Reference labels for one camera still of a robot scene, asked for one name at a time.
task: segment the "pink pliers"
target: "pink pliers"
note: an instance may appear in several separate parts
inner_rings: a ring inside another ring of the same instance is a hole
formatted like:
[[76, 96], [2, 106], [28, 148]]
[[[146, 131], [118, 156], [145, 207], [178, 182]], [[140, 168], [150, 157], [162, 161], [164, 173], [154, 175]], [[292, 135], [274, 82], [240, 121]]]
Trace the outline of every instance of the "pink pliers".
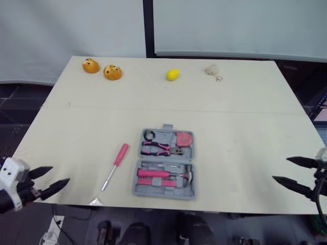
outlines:
[[183, 155], [184, 154], [184, 151], [181, 148], [170, 147], [170, 145], [168, 145], [168, 144], [161, 144], [161, 143], [153, 142], [153, 141], [144, 141], [144, 142], [142, 142], [142, 145], [157, 146], [157, 147], [164, 149], [164, 151], [161, 151], [161, 152], [141, 151], [141, 155], [167, 157], [167, 156], [170, 156], [171, 154], [174, 154], [174, 155]]

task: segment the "screwdriver handle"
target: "screwdriver handle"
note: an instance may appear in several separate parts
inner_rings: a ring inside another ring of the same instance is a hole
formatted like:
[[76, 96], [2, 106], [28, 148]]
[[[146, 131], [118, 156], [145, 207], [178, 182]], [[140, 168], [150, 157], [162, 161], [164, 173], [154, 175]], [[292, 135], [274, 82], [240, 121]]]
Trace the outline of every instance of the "screwdriver handle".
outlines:
[[170, 175], [167, 171], [159, 171], [159, 170], [145, 170], [139, 169], [137, 171], [137, 176], [139, 177], [159, 177], [159, 178], [168, 178]]
[[128, 150], [128, 144], [123, 144], [121, 150], [119, 151], [116, 160], [114, 161], [114, 165], [119, 166], [120, 162], [124, 158], [126, 152]]

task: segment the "hammer head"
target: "hammer head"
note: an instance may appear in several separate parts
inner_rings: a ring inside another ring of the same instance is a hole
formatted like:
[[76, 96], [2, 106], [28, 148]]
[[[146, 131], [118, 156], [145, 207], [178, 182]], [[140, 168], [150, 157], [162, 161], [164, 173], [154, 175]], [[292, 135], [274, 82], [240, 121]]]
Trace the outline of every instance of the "hammer head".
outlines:
[[193, 172], [192, 172], [192, 166], [191, 165], [186, 165], [186, 173], [183, 174], [183, 177], [188, 180], [185, 186], [188, 186], [192, 180], [193, 180]]

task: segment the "hammer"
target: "hammer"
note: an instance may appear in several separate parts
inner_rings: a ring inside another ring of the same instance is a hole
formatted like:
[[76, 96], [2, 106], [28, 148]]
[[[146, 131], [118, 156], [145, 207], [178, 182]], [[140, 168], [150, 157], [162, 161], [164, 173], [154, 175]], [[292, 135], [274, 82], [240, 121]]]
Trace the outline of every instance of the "hammer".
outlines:
[[171, 176], [180, 176], [180, 177], [186, 178], [188, 180], [188, 182], [185, 186], [188, 186], [193, 179], [191, 165], [186, 165], [186, 172], [184, 174], [175, 174], [175, 173], [171, 173], [168, 171], [160, 171], [160, 170], [139, 169], [137, 171], [137, 176], [139, 176], [139, 177], [159, 177], [159, 178], [169, 178]]

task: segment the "lemon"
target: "lemon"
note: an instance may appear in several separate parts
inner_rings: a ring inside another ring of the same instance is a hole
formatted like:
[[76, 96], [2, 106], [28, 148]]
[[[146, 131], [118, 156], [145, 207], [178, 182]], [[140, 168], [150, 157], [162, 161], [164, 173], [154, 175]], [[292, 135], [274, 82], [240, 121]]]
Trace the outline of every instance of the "lemon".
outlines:
[[179, 76], [179, 69], [172, 69], [167, 72], [167, 80], [174, 81]]

